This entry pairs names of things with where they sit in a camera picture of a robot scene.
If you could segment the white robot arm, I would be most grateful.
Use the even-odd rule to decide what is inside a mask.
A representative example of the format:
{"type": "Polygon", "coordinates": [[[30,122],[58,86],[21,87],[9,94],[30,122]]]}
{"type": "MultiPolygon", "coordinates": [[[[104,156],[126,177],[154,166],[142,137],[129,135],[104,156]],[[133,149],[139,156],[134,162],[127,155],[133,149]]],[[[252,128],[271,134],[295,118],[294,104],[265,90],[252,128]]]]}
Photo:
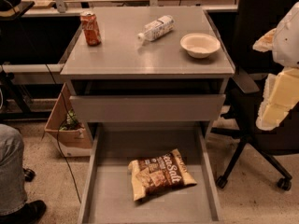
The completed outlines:
{"type": "Polygon", "coordinates": [[[256,119],[260,130],[271,131],[299,102],[299,3],[276,28],[259,38],[253,48],[260,52],[271,50],[274,62],[283,66],[277,75],[268,75],[256,119]]]}

